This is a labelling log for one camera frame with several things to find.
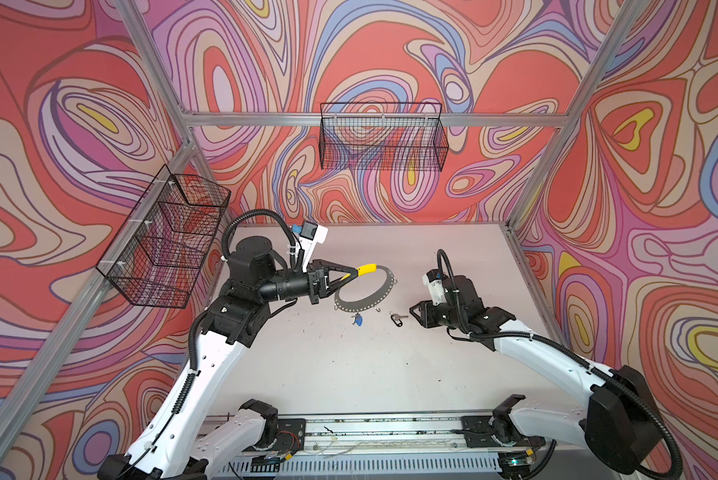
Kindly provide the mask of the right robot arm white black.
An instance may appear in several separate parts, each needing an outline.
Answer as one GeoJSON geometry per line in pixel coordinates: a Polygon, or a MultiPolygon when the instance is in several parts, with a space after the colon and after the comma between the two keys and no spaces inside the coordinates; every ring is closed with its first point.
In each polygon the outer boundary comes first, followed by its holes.
{"type": "Polygon", "coordinates": [[[576,411],[524,407],[513,394],[492,410],[485,427],[466,430],[472,439],[489,438],[502,446],[542,437],[554,450],[564,442],[587,448],[609,469],[649,479],[678,479],[684,460],[678,441],[659,412],[643,374],[630,366],[613,368],[576,354],[538,334],[514,314],[484,305],[473,282],[455,274],[444,250],[423,276],[430,297],[411,315],[426,328],[446,329],[454,341],[480,344],[512,358],[559,387],[578,405],[576,411]]]}

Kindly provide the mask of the large keyring with yellow sleeve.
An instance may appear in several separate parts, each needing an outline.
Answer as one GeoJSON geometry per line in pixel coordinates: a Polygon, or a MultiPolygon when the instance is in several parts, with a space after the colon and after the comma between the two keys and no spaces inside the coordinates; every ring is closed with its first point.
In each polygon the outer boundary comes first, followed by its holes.
{"type": "Polygon", "coordinates": [[[390,295],[396,283],[396,276],[390,268],[378,264],[364,265],[359,268],[359,277],[335,295],[335,309],[347,313],[371,310],[390,295]]]}

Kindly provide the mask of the key with black tag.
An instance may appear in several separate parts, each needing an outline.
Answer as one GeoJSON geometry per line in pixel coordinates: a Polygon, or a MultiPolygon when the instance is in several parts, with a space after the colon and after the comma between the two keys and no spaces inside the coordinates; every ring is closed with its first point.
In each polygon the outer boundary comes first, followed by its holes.
{"type": "Polygon", "coordinates": [[[390,318],[396,327],[402,327],[404,325],[404,319],[407,318],[407,315],[392,313],[390,318]]]}

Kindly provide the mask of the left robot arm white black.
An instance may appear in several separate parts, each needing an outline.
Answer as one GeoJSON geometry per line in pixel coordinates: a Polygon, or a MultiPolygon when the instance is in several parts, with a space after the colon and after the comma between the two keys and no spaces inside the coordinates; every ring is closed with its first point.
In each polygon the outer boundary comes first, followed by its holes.
{"type": "Polygon", "coordinates": [[[325,234],[310,222],[291,229],[269,209],[251,210],[229,223],[221,237],[229,278],[190,327],[187,363],[143,433],[126,453],[108,456],[98,478],[211,479],[223,461],[276,443],[278,411],[255,399],[207,436],[199,431],[232,369],[276,316],[272,303],[288,309],[304,297],[318,304],[376,271],[374,264],[354,268],[313,259],[325,234]]]}

